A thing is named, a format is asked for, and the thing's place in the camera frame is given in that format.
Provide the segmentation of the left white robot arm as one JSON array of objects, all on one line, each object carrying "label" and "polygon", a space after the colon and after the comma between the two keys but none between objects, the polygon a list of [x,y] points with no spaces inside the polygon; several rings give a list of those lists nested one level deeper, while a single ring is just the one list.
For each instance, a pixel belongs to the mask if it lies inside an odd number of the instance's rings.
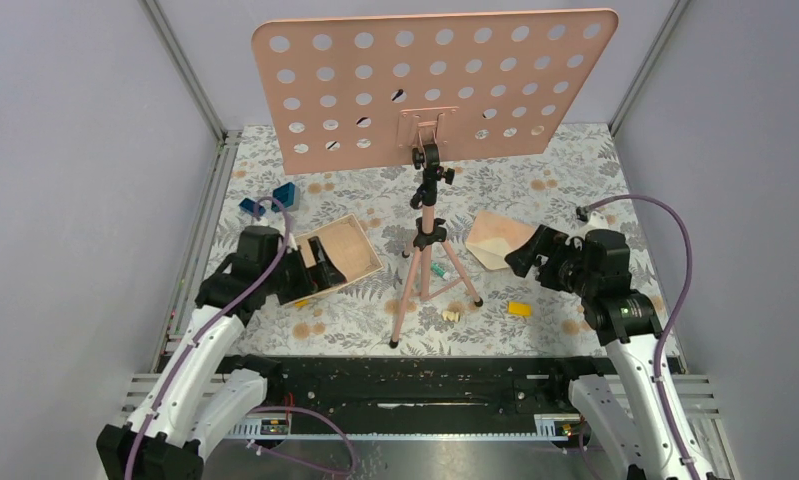
[{"label": "left white robot arm", "polygon": [[96,449],[109,479],[199,479],[207,458],[254,407],[284,401],[280,366],[247,356],[206,406],[203,387],[266,299],[289,303],[341,286],[346,276],[321,239],[249,226],[237,248],[200,285],[188,330],[163,373],[121,426],[107,424]]}]

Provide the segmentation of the green white glue stick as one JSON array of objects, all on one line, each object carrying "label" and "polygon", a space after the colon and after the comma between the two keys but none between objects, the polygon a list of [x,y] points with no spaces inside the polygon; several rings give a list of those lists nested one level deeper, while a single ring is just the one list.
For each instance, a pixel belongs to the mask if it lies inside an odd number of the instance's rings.
[{"label": "green white glue stick", "polygon": [[451,278],[450,273],[446,271],[443,267],[441,267],[439,264],[432,263],[430,266],[430,270],[441,279],[449,280]]}]

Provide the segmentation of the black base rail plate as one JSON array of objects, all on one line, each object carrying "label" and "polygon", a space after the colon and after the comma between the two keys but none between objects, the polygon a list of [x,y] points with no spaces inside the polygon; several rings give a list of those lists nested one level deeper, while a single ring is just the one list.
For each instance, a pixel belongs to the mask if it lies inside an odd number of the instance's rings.
[{"label": "black base rail plate", "polygon": [[535,418],[576,412],[567,383],[613,375],[606,357],[306,357],[261,359],[271,405],[291,401],[349,436],[534,434]]}]

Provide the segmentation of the yellow toy brick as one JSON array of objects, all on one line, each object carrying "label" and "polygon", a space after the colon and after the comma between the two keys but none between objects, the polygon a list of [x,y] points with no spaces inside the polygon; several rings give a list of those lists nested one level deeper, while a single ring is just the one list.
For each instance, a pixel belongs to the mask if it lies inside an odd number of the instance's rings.
[{"label": "yellow toy brick", "polygon": [[528,318],[532,315],[532,306],[520,302],[509,302],[507,312],[509,315]]}]

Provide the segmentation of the small blue toy brick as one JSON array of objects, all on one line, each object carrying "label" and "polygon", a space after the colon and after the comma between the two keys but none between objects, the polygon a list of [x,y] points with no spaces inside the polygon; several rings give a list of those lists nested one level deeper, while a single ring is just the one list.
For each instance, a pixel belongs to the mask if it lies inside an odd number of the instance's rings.
[{"label": "small blue toy brick", "polygon": [[244,198],[238,204],[238,207],[241,211],[253,216],[259,217],[260,216],[260,208],[261,206],[251,198]]}]

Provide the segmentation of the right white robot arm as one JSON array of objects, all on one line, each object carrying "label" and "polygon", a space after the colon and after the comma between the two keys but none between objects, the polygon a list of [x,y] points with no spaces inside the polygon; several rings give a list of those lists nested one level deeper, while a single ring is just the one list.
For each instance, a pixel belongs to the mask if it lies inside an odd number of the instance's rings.
[{"label": "right white robot arm", "polygon": [[558,410],[578,410],[608,455],[614,478],[716,478],[675,389],[654,305],[632,286],[624,235],[590,229],[569,236],[541,225],[505,261],[520,277],[536,267],[541,286],[579,297],[613,363],[626,407],[610,395],[604,375],[574,369],[550,382],[548,396]]}]

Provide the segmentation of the large blue toy brick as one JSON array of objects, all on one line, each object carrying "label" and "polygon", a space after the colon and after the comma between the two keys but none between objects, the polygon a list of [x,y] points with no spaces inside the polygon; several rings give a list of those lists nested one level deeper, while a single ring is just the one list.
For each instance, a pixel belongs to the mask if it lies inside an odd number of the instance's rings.
[{"label": "large blue toy brick", "polygon": [[301,191],[293,182],[287,182],[275,188],[272,192],[275,200],[280,202],[287,211],[296,211],[299,208]]}]

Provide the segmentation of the cream chess knight piece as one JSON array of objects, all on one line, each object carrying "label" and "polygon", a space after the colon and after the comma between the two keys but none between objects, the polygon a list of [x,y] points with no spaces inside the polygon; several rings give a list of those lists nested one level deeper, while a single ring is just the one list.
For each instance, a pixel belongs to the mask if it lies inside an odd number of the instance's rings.
[{"label": "cream chess knight piece", "polygon": [[444,321],[449,323],[458,323],[461,320],[461,313],[456,311],[444,310],[441,316]]}]

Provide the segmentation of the beige lined letter paper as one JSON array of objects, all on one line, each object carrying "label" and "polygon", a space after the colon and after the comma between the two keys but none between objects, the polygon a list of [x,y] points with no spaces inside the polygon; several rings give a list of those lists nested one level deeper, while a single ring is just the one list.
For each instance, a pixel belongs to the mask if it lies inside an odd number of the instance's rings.
[{"label": "beige lined letter paper", "polygon": [[311,237],[319,238],[328,259],[345,276],[346,282],[321,289],[317,293],[305,296],[305,299],[336,292],[383,269],[383,262],[367,237],[361,222],[354,214],[348,214],[311,232],[295,236],[296,244],[301,249],[307,267],[313,267],[316,264],[308,245],[308,239]]}]

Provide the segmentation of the tan paper envelope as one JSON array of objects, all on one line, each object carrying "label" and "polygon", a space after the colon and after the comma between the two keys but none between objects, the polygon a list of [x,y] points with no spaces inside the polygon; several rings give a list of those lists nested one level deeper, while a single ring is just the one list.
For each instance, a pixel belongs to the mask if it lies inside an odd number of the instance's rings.
[{"label": "tan paper envelope", "polygon": [[490,211],[477,213],[466,249],[488,271],[509,269],[505,256],[523,246],[536,228]]}]

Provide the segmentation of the pink perforated music stand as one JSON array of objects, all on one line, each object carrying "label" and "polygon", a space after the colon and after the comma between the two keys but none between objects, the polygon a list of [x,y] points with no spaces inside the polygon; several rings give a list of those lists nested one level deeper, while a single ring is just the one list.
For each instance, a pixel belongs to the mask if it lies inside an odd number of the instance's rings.
[{"label": "pink perforated music stand", "polygon": [[277,20],[251,47],[286,173],[421,170],[404,290],[430,299],[448,163],[543,152],[617,26],[608,8]]}]

